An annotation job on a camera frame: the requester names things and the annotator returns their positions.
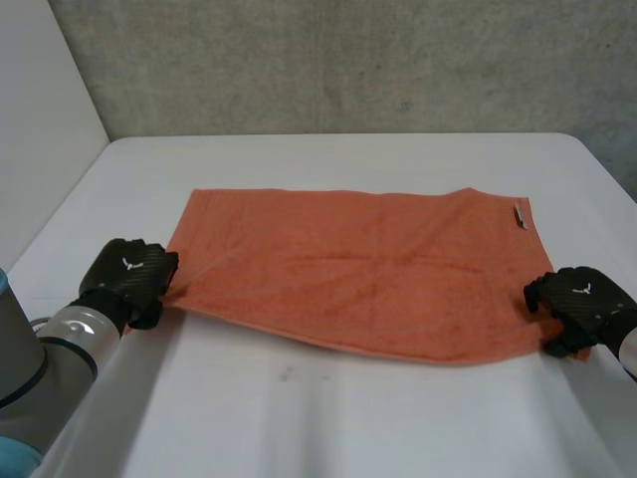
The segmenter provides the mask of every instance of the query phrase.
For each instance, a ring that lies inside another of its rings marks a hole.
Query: white logo
[[[588,294],[590,296],[590,282],[588,283],[586,289],[582,289],[581,291],[579,289],[573,289],[573,292],[575,294]]]
[[[128,261],[126,261],[125,257],[121,258],[121,262],[123,262],[123,265],[126,266],[127,271],[129,271],[130,269],[137,269],[138,267],[143,266],[143,262],[140,262],[139,264],[128,264]]]

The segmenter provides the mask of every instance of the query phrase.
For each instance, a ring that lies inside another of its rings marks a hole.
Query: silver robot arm
[[[0,476],[22,478],[40,464],[126,326],[156,326],[177,263],[156,244],[109,242],[80,297],[37,336],[0,271]]]

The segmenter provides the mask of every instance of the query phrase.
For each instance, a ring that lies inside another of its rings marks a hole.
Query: towel
[[[168,304],[327,348],[468,364],[561,332],[525,306],[552,267],[523,197],[195,190],[168,248]]]

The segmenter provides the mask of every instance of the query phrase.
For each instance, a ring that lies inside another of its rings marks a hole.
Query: gray wall
[[[637,197],[635,0],[50,0],[111,138],[561,131]]]

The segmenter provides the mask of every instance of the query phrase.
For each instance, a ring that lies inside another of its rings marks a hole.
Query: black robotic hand
[[[125,326],[152,329],[161,316],[159,296],[166,293],[179,258],[159,244],[113,239],[102,249],[80,285],[73,305],[91,307]]]
[[[563,333],[544,345],[544,351],[554,357],[604,343],[609,319],[637,310],[637,303],[617,284],[589,267],[546,273],[525,287],[525,299],[531,312],[543,303],[563,323]]]

